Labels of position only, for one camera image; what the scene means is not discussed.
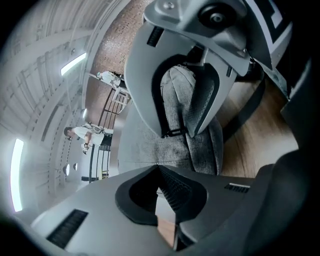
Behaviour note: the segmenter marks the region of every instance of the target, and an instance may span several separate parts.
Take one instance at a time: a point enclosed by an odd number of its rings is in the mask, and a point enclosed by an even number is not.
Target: wall
[[[87,85],[89,80],[89,72],[94,64],[94,60],[98,51],[98,48],[101,45],[101,41],[103,40],[107,30],[109,29],[110,25],[113,23],[115,18],[118,14],[126,7],[126,5],[131,0],[107,0],[109,3],[108,8],[104,10],[101,17],[99,18],[93,33],[89,39],[88,46],[87,46],[87,61],[86,63],[82,64],[84,72],[81,74],[81,82],[83,85],[83,93],[82,93],[82,101],[81,105],[82,108],[85,108],[86,102],[86,93],[87,93]]]
[[[138,29],[142,26],[145,8],[153,0],[131,0],[105,33],[95,55],[91,73],[115,71],[124,73],[125,62]]]
[[[63,77],[60,70],[87,51],[91,35],[111,2],[39,1],[0,54],[1,207],[14,212],[10,166],[15,140],[20,138],[24,141],[20,166],[23,211],[17,215],[27,223],[81,186],[79,175],[66,180],[62,173],[68,161],[78,161],[77,154],[70,153],[76,146],[62,134],[66,125],[74,125],[80,118],[83,69],[78,65]],[[55,107],[58,109],[46,128]]]

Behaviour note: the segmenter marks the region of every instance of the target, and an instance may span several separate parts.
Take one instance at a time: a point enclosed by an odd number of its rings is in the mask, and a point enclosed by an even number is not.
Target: ceiling
[[[112,20],[129,0],[42,0],[17,25],[0,56],[0,186],[13,212],[10,166],[17,138],[24,141],[20,165],[22,219],[33,220],[75,192],[80,172],[62,168],[81,161],[78,141],[63,135],[82,124],[84,74]],[[60,70],[87,52],[67,74]]]

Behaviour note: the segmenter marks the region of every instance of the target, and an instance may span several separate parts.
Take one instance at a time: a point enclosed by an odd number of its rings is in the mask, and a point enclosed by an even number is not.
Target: gray fabric padding
[[[195,83],[193,73],[180,66],[163,76],[161,93],[171,130],[181,128],[180,120],[188,112]],[[222,159],[222,128],[216,118],[194,138],[188,134],[160,138],[145,125],[134,104],[131,106],[119,144],[120,173],[157,164],[219,175]]]

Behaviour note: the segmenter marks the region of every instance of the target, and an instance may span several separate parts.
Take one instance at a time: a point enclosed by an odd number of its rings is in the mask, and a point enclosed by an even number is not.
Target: ventilation slot
[[[152,46],[152,47],[156,47],[162,33],[164,32],[164,29],[161,27],[154,27],[149,40],[147,42],[148,45]]]
[[[250,189],[250,186],[230,183],[226,185],[224,188],[235,192],[247,193]]]
[[[231,75],[232,67],[228,67],[228,70],[226,71],[226,76],[229,78]]]
[[[82,210],[73,210],[64,221],[47,237],[54,245],[64,249],[80,225],[84,222],[88,213]]]

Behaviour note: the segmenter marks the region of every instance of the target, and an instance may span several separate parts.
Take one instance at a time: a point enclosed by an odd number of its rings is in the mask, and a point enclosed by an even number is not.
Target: metal railing
[[[98,126],[102,126],[104,128],[108,128],[108,129],[114,128],[115,119],[116,119],[117,115],[119,115],[119,112],[121,111],[122,106],[123,106],[120,103],[116,103],[116,102],[110,100],[110,97],[113,92],[115,92],[114,89],[110,90],[108,96],[106,97],[106,101],[104,103],[103,110],[101,112],[99,122],[97,124]],[[123,103],[125,101],[125,97],[122,95],[118,95],[116,100]],[[103,116],[105,113],[106,113],[106,115],[104,118],[104,122],[102,124],[102,119],[103,119]],[[89,166],[89,183],[92,182],[92,168],[93,168],[95,148],[96,148],[95,145],[92,145],[91,156],[90,156],[90,166]],[[98,163],[99,163],[99,156],[101,156],[101,155],[102,155],[102,161],[101,161],[102,177],[105,177],[105,176],[108,177],[110,148],[111,147],[107,146],[107,145],[100,145],[98,147],[98,152],[97,152],[97,157],[96,157],[96,166],[95,166],[95,181],[98,180]],[[104,169],[103,169],[105,152],[107,152],[106,173],[104,173]]]

